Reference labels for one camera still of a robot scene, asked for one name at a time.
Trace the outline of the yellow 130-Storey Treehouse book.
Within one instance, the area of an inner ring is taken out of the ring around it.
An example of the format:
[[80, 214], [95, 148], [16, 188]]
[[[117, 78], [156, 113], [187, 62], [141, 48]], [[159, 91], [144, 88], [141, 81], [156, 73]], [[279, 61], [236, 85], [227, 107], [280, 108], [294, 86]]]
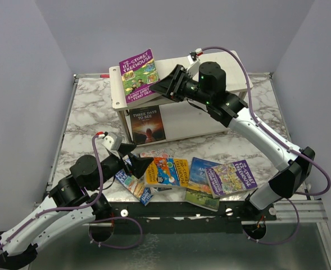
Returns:
[[189, 181], [187, 159], [154, 157], [144, 174], [149, 188], [187, 188]]

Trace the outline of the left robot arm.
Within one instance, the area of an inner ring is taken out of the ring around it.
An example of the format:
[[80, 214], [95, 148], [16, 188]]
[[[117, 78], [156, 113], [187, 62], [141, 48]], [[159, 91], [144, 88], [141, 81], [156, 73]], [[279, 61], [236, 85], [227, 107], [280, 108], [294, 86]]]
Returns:
[[8, 231], [0, 231], [0, 268], [27, 266], [42, 248], [78, 226], [117, 220], [102, 193], [103, 184], [120, 173], [137, 178], [145, 174], [153, 158], [133, 155], [134, 149], [135, 145], [122, 143], [104, 160], [98, 154], [78, 158], [70, 174], [32, 213]]

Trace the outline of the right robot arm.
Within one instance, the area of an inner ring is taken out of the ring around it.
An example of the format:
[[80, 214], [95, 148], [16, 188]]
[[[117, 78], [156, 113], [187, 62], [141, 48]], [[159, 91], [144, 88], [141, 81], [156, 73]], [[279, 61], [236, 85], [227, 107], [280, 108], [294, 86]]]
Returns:
[[226, 90], [226, 72], [218, 63], [200, 64], [197, 81], [183, 66], [177, 65], [150, 89], [174, 102], [187, 98], [204, 104], [210, 117], [248, 139], [273, 163], [277, 174], [246, 200], [243, 212], [248, 219], [256, 220], [270, 204], [292, 197], [310, 175], [314, 150], [286, 142], [271, 128], [265, 133], [251, 115], [248, 104]]

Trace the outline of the Little Women floral book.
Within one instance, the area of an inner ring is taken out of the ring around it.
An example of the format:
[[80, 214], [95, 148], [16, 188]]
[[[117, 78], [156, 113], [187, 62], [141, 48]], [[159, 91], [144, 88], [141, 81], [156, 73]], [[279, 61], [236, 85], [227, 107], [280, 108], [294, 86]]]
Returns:
[[139, 156], [141, 158], [169, 158], [169, 154], [162, 150], [149, 150], [149, 151], [143, 151], [139, 153]]

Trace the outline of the purple 117-Storey Treehouse book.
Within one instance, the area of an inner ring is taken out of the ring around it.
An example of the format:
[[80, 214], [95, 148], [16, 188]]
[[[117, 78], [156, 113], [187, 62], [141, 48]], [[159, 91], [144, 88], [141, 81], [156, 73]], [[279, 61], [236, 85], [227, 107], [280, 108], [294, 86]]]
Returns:
[[150, 48], [120, 61], [119, 68], [127, 107], [144, 104], [159, 96], [150, 90], [150, 86], [159, 81], [155, 59]]

